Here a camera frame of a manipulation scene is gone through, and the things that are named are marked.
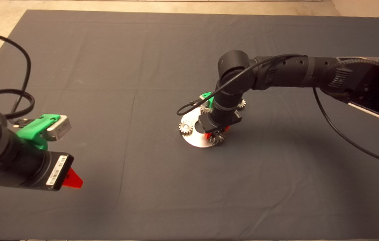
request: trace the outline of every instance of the barcode sticker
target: barcode sticker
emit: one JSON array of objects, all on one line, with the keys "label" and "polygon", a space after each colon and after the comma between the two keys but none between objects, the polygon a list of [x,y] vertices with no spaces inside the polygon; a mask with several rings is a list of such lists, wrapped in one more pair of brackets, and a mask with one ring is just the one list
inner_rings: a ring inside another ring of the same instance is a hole
[{"label": "barcode sticker", "polygon": [[61,169],[63,168],[64,162],[66,161],[67,156],[59,156],[56,162],[56,165],[53,168],[53,171],[50,174],[50,177],[47,180],[48,186],[53,186],[57,180],[58,175],[60,174]]}]

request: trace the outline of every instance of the table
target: table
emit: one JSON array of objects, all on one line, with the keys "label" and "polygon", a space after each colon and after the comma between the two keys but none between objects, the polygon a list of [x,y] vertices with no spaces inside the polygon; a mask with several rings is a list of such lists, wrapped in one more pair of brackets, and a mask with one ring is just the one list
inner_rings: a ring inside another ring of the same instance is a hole
[{"label": "table", "polygon": [[[0,187],[0,239],[379,238],[379,161],[329,127],[311,89],[246,93],[243,121],[217,148],[188,145],[175,115],[213,90],[231,49],[379,56],[379,18],[30,10],[10,38],[33,60],[28,117],[69,116],[49,149],[75,156],[84,186]],[[24,68],[4,45],[0,88],[19,88]],[[379,119],[321,100],[379,154]]]}]

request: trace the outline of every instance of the gear assembly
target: gear assembly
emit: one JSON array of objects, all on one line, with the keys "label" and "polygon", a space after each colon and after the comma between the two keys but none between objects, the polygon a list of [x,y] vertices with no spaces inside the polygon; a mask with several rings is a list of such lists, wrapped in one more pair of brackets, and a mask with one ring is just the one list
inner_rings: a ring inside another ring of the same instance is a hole
[{"label": "gear assembly", "polygon": [[242,121],[240,111],[246,107],[243,94],[251,89],[310,87],[324,114],[316,92],[319,88],[336,100],[379,118],[379,58],[290,54],[250,59],[245,52],[232,50],[220,57],[218,72],[213,93],[204,93],[177,111],[182,116],[180,126],[185,123],[194,129],[181,134],[195,147],[223,143],[230,126]]}]

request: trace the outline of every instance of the green 3d-printed part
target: green 3d-printed part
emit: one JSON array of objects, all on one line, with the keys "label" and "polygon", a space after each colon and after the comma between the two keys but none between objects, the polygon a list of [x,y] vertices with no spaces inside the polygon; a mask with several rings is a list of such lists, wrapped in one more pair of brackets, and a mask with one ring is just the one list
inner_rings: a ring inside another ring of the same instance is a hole
[{"label": "green 3d-printed part", "polygon": [[41,132],[60,119],[59,114],[43,114],[29,125],[17,131],[17,136],[25,139],[39,149],[47,150],[47,141],[41,137]]},{"label": "green 3d-printed part", "polygon": [[[202,94],[202,97],[203,98],[206,98],[206,97],[208,97],[210,94],[212,94],[212,92],[207,92],[207,93],[204,93],[204,94]],[[210,99],[208,99],[208,107],[209,108],[212,108],[212,103],[214,102],[214,98],[212,97],[212,98],[210,98]]]}]

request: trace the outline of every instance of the metal plate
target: metal plate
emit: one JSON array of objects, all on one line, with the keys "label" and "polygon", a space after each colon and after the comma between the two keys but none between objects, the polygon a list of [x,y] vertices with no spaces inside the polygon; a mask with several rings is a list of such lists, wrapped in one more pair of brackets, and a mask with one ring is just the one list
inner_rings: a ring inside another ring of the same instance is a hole
[{"label": "metal plate", "polygon": [[195,128],[195,123],[199,120],[200,116],[200,107],[195,108],[192,110],[190,113],[182,116],[181,122],[189,122],[191,125],[193,125],[193,132],[188,135],[188,136],[183,136],[182,137],[191,145],[195,147],[200,147],[200,148],[206,148],[206,147],[211,147],[214,146],[213,143],[210,143],[206,138],[204,133],[199,133],[196,128]]}]

